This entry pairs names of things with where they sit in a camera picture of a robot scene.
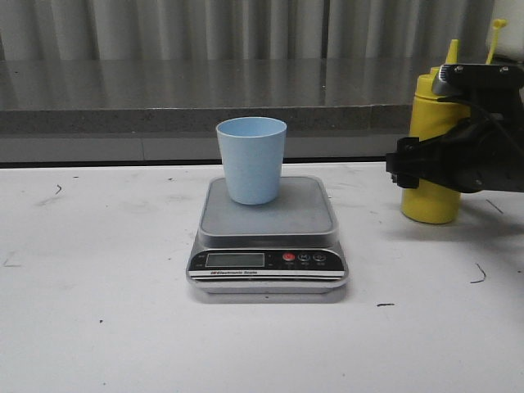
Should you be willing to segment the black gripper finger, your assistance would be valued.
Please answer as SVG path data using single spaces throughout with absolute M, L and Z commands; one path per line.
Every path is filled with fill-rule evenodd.
M 420 188 L 425 180 L 456 192 L 492 191 L 481 144 L 493 130 L 490 120 L 463 119 L 437 137 L 401 138 L 396 151 L 386 154 L 386 171 L 404 189 Z
M 519 91 L 523 87 L 523 70 L 515 65 L 444 64 L 432 83 L 437 96 L 451 97 L 476 90 Z

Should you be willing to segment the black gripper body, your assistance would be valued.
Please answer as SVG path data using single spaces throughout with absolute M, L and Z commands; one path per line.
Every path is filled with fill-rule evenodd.
M 471 120 L 490 120 L 494 125 L 494 130 L 481 144 L 488 153 L 486 167 L 494 187 L 492 191 L 523 191 L 523 103 L 520 90 L 467 93 L 468 105 L 472 109 Z

